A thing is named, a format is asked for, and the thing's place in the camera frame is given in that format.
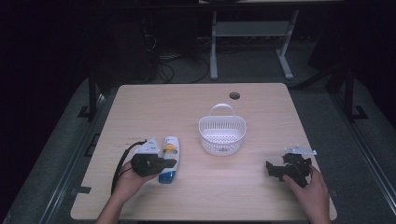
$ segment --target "person's left hand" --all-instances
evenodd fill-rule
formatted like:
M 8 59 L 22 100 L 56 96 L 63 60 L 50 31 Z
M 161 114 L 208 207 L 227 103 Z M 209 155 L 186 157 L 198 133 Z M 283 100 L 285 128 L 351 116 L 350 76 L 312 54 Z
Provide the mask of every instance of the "person's left hand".
M 127 161 L 120 170 L 120 176 L 117 181 L 116 187 L 112 197 L 116 197 L 121 203 L 126 203 L 131 197 L 133 197 L 149 180 L 155 178 L 158 175 L 148 175 L 142 177 L 132 170 L 130 161 Z

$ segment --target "person's right hand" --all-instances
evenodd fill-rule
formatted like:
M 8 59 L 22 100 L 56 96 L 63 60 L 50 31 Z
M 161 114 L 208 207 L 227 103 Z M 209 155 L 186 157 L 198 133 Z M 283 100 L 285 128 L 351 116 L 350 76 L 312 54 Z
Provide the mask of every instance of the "person's right hand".
M 300 206 L 312 224 L 331 223 L 330 221 L 330 196 L 322 174 L 312 165 L 311 182 L 301 188 L 292 178 L 283 175 L 283 179 L 296 196 Z

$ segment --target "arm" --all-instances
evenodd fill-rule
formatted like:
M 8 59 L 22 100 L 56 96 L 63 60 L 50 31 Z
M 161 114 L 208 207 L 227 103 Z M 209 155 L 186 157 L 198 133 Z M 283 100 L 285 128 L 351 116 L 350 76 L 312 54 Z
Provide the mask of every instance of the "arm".
M 123 205 L 132 198 L 150 179 L 157 175 L 148 175 L 141 177 L 132 169 L 131 163 L 126 162 L 121 168 L 121 175 L 114 188 L 113 194 L 108 199 L 101 214 L 96 219 L 96 223 L 117 223 L 119 221 L 120 213 Z
M 330 221 L 330 196 L 322 174 L 310 165 L 312 179 L 305 187 L 298 186 L 293 179 L 287 175 L 283 179 L 293 191 L 300 206 L 312 224 L 329 224 Z

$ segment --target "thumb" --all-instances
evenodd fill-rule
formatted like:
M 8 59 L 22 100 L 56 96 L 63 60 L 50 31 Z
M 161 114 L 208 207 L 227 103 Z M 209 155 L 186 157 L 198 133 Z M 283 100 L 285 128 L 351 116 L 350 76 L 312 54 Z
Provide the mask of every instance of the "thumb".
M 282 178 L 294 194 L 297 194 L 297 192 L 302 189 L 290 176 L 283 175 Z

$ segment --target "white metal stand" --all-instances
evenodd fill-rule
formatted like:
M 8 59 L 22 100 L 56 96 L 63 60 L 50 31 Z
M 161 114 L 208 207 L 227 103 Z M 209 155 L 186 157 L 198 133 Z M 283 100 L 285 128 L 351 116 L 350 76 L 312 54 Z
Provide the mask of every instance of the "white metal stand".
M 286 79 L 293 79 L 288 61 L 285 58 L 293 33 L 294 24 L 299 10 L 294 10 L 289 21 L 217 21 L 217 11 L 213 12 L 212 50 L 210 52 L 210 77 L 218 79 L 218 64 L 216 58 L 217 36 L 285 36 L 281 49 L 276 50 L 276 56 L 282 66 Z

